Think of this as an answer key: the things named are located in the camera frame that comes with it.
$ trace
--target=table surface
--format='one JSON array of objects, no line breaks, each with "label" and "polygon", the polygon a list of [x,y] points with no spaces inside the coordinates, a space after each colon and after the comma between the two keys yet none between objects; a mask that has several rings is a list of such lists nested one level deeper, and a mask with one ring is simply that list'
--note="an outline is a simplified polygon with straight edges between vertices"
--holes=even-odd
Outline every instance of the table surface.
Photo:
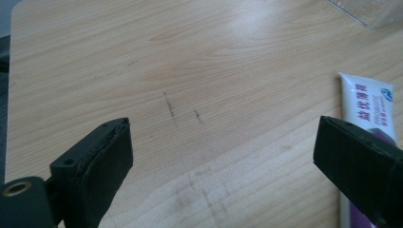
[{"label": "table surface", "polygon": [[313,165],[338,71],[395,84],[403,28],[363,28],[325,0],[36,0],[13,11],[6,180],[97,125],[131,122],[134,166],[100,227],[337,227]]}]

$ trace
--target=logo on package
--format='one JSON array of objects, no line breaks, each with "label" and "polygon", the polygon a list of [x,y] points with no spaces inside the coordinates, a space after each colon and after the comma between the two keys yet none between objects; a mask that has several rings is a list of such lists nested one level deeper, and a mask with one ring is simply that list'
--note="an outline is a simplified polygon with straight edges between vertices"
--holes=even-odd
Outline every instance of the logo on package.
[{"label": "logo on package", "polygon": [[386,100],[393,102],[393,95],[389,89],[382,88],[380,91],[382,92],[382,95],[383,95],[383,97],[385,97]]}]

